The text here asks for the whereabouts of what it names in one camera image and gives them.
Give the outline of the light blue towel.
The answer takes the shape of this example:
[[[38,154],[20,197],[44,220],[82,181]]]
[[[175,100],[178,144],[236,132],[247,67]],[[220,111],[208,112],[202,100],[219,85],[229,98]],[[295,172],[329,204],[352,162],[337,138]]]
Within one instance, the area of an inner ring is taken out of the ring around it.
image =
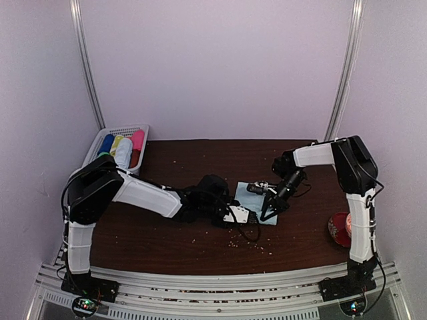
[[[262,225],[277,225],[278,216],[271,217],[265,221],[261,220],[262,205],[266,194],[257,195],[246,191],[248,182],[239,181],[234,194],[234,199],[240,203],[242,207],[256,213],[259,224]]]
[[[119,143],[115,156],[113,156],[118,167],[121,167],[122,169],[129,168],[132,150],[133,143],[131,139],[124,137]]]

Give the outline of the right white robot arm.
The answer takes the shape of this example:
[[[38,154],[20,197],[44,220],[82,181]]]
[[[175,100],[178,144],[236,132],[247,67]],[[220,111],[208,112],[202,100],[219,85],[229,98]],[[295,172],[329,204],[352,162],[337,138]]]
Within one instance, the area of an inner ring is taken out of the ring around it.
[[[346,194],[351,217],[351,245],[345,276],[320,281],[324,301],[361,295],[376,288],[373,272],[378,265],[374,200],[380,185],[378,167],[357,135],[285,151],[274,159],[272,171],[281,181],[269,187],[264,197],[260,221],[286,211],[288,199],[306,178],[304,169],[332,165]]]

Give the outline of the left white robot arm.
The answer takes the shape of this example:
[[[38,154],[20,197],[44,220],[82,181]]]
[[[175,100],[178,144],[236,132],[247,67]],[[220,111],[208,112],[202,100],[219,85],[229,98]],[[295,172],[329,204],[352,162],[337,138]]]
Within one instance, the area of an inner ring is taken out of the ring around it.
[[[102,155],[76,170],[61,195],[66,279],[82,296],[95,291],[90,267],[93,230],[111,203],[125,203],[179,222],[191,222],[199,215],[217,222],[230,216],[236,222],[227,196],[227,183],[216,175],[177,189],[146,181],[121,168],[112,156]]]

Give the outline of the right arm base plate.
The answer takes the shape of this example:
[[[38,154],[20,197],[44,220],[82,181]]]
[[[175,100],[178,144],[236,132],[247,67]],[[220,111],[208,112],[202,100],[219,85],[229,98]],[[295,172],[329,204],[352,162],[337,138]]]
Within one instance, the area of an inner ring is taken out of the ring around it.
[[[318,283],[323,302],[343,299],[354,295],[362,295],[376,288],[375,280],[368,280],[366,284],[351,283],[346,276],[325,278]]]

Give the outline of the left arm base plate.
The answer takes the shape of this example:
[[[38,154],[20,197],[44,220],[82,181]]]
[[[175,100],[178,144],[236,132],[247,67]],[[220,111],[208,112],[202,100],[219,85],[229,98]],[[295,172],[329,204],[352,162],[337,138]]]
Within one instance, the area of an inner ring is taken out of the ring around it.
[[[61,290],[90,299],[114,303],[119,283],[117,281],[92,277],[89,274],[68,275],[62,281]]]

